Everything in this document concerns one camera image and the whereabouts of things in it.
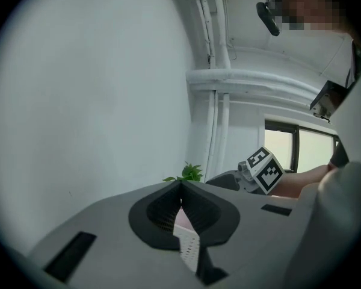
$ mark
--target leaf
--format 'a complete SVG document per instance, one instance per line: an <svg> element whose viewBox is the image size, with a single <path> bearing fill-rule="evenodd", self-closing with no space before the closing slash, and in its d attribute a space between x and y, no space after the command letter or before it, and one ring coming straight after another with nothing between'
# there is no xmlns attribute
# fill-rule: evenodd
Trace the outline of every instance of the leaf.
<svg viewBox="0 0 361 289"><path fill-rule="evenodd" d="M187 165L182 170L182 176L186 177L190 174L190 172L193 171L193 168L190 165Z"/></svg>
<svg viewBox="0 0 361 289"><path fill-rule="evenodd" d="M203 175L201 175L200 173L197 175L197 181L200 182L200 178L203 177Z"/></svg>

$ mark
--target green plant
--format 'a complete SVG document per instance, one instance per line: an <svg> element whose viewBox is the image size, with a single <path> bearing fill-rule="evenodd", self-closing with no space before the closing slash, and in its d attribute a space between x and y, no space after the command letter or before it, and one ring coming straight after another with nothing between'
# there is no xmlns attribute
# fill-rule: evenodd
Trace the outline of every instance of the green plant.
<svg viewBox="0 0 361 289"><path fill-rule="evenodd" d="M198 169L200 165L193 166L192 164L189 164L186 162L186 166L182 170L182 176L177 176L176 179L173 176L169 176L168 178L165 178L163 181L168 182L172 180L192 180L192 181L200 181L200 178L203 176L200 174L202 171L201 169Z"/></svg>

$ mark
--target window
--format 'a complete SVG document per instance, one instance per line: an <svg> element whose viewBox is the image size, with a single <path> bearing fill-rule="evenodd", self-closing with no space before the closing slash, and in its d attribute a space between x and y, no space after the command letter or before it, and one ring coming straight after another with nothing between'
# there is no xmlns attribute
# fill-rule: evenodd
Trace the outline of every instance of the window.
<svg viewBox="0 0 361 289"><path fill-rule="evenodd" d="M300 157L297 172L329 163L333 155L333 136L300 129Z"/></svg>
<svg viewBox="0 0 361 289"><path fill-rule="evenodd" d="M291 169L293 134L267 129L265 130L265 147L273 152L282 168Z"/></svg>
<svg viewBox="0 0 361 289"><path fill-rule="evenodd" d="M339 139L302 126L265 121L265 147L286 172L305 172L327 164Z"/></svg>
<svg viewBox="0 0 361 289"><path fill-rule="evenodd" d="M277 158L286 172L297 172L298 126L265 121L265 147Z"/></svg>

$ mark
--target window frame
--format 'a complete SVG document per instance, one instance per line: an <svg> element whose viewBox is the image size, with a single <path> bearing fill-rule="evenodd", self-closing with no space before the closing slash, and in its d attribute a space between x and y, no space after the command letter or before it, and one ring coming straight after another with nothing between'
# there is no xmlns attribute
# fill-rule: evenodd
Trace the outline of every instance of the window frame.
<svg viewBox="0 0 361 289"><path fill-rule="evenodd" d="M278 132L287 132L293 135L292 142L292 154L290 169L285 170L286 173L297 173L298 170L298 161L300 159L300 130L315 132L317 134L330 136L333 139L333 153L336 150L336 142L340 142L337 135L329 134L328 132L319 131L317 129L307 128L297 124L278 122L272 120L265 120L265 130L268 131L278 131Z"/></svg>

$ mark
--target white pipe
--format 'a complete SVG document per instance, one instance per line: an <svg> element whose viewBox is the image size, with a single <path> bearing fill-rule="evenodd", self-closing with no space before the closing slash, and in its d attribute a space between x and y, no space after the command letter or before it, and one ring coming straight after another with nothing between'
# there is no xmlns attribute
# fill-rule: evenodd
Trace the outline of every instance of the white pipe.
<svg viewBox="0 0 361 289"><path fill-rule="evenodd" d="M197 3L200 20L202 22L203 35L205 36L207 54L210 57L211 56L210 41L209 41L209 35L208 35L208 32L207 32L207 27L206 27L205 15L203 15L203 9L202 9L202 4L201 4L200 0L195 0L195 2Z"/></svg>
<svg viewBox="0 0 361 289"><path fill-rule="evenodd" d="M221 126L221 141L218 154L218 164L216 174L222 173L224 154L226 152L227 133L229 131L229 113L230 113L230 94L223 95L223 110L222 110L222 126Z"/></svg>
<svg viewBox="0 0 361 289"><path fill-rule="evenodd" d="M218 26L220 33L220 46L223 56L223 65L225 69L231 68L229 52L227 51L226 45L226 17L224 14L224 6L223 0L215 0L215 4L217 5L217 14L218 14Z"/></svg>
<svg viewBox="0 0 361 289"><path fill-rule="evenodd" d="M205 154L203 156L203 163L202 163L202 170L204 175L204 182L206 181L207 172L208 172L208 161L209 161L209 154L210 154L210 147L213 133L213 124L214 124L214 108L215 104L218 106L218 102L215 101L215 91L210 91L209 95L209 110L207 116L207 139L206 139L206 146L205 146Z"/></svg>
<svg viewBox="0 0 361 289"><path fill-rule="evenodd" d="M218 104L219 104L218 92L215 91L214 120L213 120L213 125L212 125L209 161L207 164L207 171L206 171L206 176L205 176L206 180L212 177L212 162L214 159L215 139L217 138L217 126L218 126Z"/></svg>
<svg viewBox="0 0 361 289"><path fill-rule="evenodd" d="M228 79L247 81L271 81L274 84L285 84L302 89L314 94L319 93L319 89L309 84L285 76L272 73L259 72L255 70L242 69L214 69L214 70L191 70L186 72L186 79L191 84L201 84L209 81L223 81Z"/></svg>
<svg viewBox="0 0 361 289"><path fill-rule="evenodd" d="M190 84L192 91L217 91L219 93L247 93L251 95L270 95L278 96L282 99L294 99L297 102L304 102L303 104L311 103L315 97L315 93L302 91L295 87L287 87L280 84L270 84L265 82L253 81L211 81L203 84Z"/></svg>
<svg viewBox="0 0 361 289"><path fill-rule="evenodd" d="M201 2L202 2L203 14L205 15L206 27L207 27L209 43L210 43L210 52L211 52L210 68L215 69L216 63L215 63L214 34L212 32L212 19L210 14L210 8L207 0L201 0Z"/></svg>
<svg viewBox="0 0 361 289"><path fill-rule="evenodd" d="M250 102L250 101L243 101L243 100L242 101L230 101L230 103L232 103L232 104L247 104L247 105L254 105L254 106L262 106L262 107L272 108L272 109L275 109L275 110L286 110L286 111L290 111L292 113L304 114L305 116L308 116L308 117L310 117L312 119L318 120L318 118L315 118L313 116L313 114L308 113L306 110L301 111L299 109L285 108L285 107L265 104L265 103L261 103L261 102ZM328 124L327 122L324 122L324 124L328 125L329 127L332 127L332 125Z"/></svg>

